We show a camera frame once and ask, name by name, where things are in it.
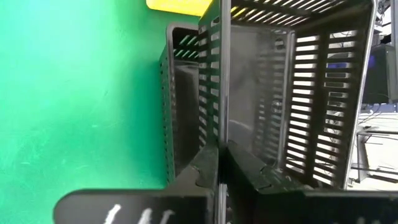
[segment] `black plastic basket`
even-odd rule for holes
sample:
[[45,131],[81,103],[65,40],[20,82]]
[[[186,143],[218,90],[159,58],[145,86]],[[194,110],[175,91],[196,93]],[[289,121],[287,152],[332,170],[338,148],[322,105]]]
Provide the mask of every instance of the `black plastic basket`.
[[198,152],[198,29],[170,24],[160,57],[167,181]]
[[201,145],[233,140],[303,184],[344,188],[374,6],[213,0],[199,22]]

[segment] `plastic crate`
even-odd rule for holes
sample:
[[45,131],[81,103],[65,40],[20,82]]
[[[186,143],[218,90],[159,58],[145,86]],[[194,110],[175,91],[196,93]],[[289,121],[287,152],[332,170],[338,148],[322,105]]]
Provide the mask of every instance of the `plastic crate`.
[[201,16],[211,0],[146,0],[150,9]]
[[233,140],[303,184],[345,187],[374,5],[212,1],[199,21],[201,146]]
[[171,24],[160,57],[167,181],[198,151],[198,28]]

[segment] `yellow object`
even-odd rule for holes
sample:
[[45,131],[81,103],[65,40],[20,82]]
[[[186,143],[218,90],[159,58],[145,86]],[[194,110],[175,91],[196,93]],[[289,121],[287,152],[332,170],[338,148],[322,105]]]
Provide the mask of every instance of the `yellow object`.
[[146,0],[150,9],[202,16],[211,0]]

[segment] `white handwritten marking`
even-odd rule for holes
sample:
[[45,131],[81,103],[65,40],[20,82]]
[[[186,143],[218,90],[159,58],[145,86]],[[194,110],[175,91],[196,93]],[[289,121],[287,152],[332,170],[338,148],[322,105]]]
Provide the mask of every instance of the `white handwritten marking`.
[[169,218],[171,215],[174,215],[173,211],[171,211],[171,210],[164,211],[162,220],[160,221],[160,224],[166,224],[169,221]]
[[112,224],[116,214],[120,209],[122,209],[122,206],[119,204],[114,205],[114,207],[108,212],[108,216],[106,216],[104,224]]
[[138,224],[150,224],[151,216],[152,209],[145,209],[141,214],[141,218],[139,219]]

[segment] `green surface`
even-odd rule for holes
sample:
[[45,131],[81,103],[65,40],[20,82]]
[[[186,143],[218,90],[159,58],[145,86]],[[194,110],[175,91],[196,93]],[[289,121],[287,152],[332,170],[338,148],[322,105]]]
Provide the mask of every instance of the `green surface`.
[[82,188],[165,185],[158,59],[197,17],[145,0],[0,1],[0,223]]

